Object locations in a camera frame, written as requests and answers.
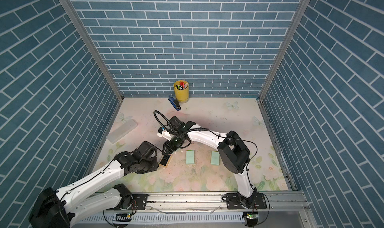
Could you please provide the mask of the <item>tan box base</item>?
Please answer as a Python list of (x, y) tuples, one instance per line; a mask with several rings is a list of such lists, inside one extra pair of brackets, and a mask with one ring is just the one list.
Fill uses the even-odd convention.
[(172, 155), (163, 155), (162, 159), (159, 162), (159, 165), (167, 167)]

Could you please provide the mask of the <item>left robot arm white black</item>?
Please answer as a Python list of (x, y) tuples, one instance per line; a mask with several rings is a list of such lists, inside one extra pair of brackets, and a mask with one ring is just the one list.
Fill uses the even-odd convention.
[(105, 166), (88, 176), (61, 187), (43, 190), (31, 211), (29, 222), (34, 228), (71, 228), (77, 222), (108, 209), (131, 210), (138, 204), (123, 184), (95, 193), (106, 185), (131, 173), (145, 174), (158, 169), (157, 147), (142, 142), (132, 152), (121, 152)]

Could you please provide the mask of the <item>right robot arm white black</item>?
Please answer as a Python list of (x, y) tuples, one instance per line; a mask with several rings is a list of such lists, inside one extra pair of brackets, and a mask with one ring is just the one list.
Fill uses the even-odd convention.
[(253, 188), (248, 175), (248, 164), (252, 157), (246, 146), (247, 141), (242, 140), (234, 131), (218, 133), (192, 121), (184, 123), (176, 116), (167, 119), (157, 110), (153, 114), (161, 125), (158, 136), (167, 139), (163, 144), (163, 155), (171, 155), (186, 148), (185, 142), (201, 143), (217, 150), (224, 166), (235, 175), (238, 185), (237, 202), (248, 209), (255, 205), (258, 192)]

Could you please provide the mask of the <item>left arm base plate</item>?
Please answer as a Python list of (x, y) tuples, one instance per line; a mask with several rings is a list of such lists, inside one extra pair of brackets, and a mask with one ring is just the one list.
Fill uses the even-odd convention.
[(131, 194), (122, 197), (118, 208), (120, 210), (143, 211), (146, 208), (148, 194)]

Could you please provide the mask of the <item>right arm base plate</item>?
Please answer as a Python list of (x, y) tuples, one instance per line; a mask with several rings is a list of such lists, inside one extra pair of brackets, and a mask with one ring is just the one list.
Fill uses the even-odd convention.
[(228, 210), (267, 208), (266, 198), (262, 193), (253, 193), (249, 198), (239, 193), (227, 193), (222, 196), (222, 200), (227, 204)]

